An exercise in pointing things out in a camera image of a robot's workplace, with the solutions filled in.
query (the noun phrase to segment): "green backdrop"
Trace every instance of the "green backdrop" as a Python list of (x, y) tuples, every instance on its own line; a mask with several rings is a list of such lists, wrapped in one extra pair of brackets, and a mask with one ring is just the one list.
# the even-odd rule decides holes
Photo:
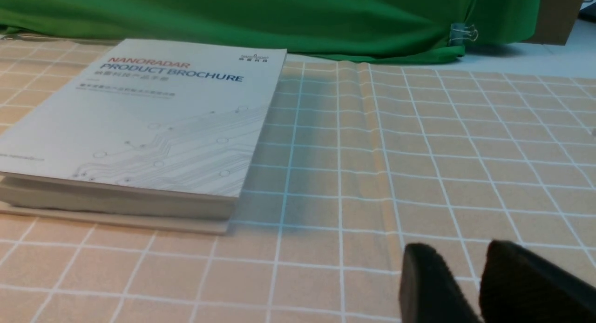
[(492, 19), (479, 16), (475, 1), (0, 0), (0, 33), (198, 41), (335, 60), (433, 64), (464, 55), (464, 46), (448, 44), (451, 24), (470, 24), (475, 15), (480, 23)]

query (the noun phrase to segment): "beige tablecloth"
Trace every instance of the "beige tablecloth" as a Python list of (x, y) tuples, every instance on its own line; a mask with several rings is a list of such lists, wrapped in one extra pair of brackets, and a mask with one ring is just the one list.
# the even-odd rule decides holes
[[(107, 49), (3, 42), (2, 128)], [(596, 284), (595, 126), (596, 80), (288, 62), (227, 236), (0, 215), (0, 322), (398, 322), (409, 242), (475, 307), (492, 238)]]

